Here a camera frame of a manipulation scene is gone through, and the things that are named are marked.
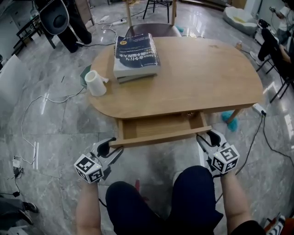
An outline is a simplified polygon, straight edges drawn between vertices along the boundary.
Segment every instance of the table drawer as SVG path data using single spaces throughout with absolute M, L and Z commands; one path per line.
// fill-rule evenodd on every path
M 118 120 L 119 138 L 110 146 L 134 147 L 181 140 L 211 130 L 203 112 Z

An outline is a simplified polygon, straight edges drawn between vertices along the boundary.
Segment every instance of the cushion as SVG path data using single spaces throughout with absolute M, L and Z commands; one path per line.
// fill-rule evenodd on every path
M 228 24 L 250 36 L 256 32 L 258 27 L 250 13 L 233 6 L 225 8 L 223 18 Z
M 174 25 L 170 24 L 137 24 L 129 28 L 126 37 L 135 36 L 137 34 L 150 33 L 156 37 L 181 37 L 181 33 Z

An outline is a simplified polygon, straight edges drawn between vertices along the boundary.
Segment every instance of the black pants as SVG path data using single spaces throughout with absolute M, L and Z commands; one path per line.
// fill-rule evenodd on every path
M 183 171 L 175 181 L 172 209 L 166 221 L 125 182 L 112 184 L 106 193 L 107 210 L 117 235 L 213 234 L 223 214 L 215 210 L 211 173 L 201 166 Z
M 283 56 L 277 40 L 274 38 L 271 32 L 268 29 L 263 29 L 261 33 L 265 42 L 261 46 L 258 58 L 261 61 L 264 61 L 265 57 L 270 54 L 272 61 L 279 71 L 279 74 L 283 79 L 286 79 L 288 76 L 291 75 L 291 64 L 283 60 Z
M 68 4 L 67 10 L 69 14 L 69 23 L 73 27 L 74 32 L 77 34 L 77 36 L 81 39 L 83 43 L 91 43 L 92 35 L 84 25 L 83 20 L 80 17 L 75 4 Z M 78 49 L 77 45 L 75 44 L 75 42 L 77 42 L 78 40 L 69 27 L 67 27 L 67 29 L 64 32 L 59 34 L 58 37 L 70 52 L 73 53 Z

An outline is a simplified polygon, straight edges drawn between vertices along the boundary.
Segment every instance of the small bottle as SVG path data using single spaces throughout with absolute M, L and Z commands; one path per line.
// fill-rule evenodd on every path
M 238 50 L 241 50 L 242 49 L 242 41 L 237 42 L 235 48 Z

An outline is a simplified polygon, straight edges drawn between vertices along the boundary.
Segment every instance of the table leg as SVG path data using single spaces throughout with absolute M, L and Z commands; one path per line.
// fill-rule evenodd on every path
M 236 109 L 236 110 L 232 113 L 232 115 L 229 117 L 229 119 L 227 120 L 227 123 L 228 123 L 228 124 L 231 123 L 232 120 L 238 115 L 238 113 L 240 113 L 240 111 L 241 111 L 241 109 Z

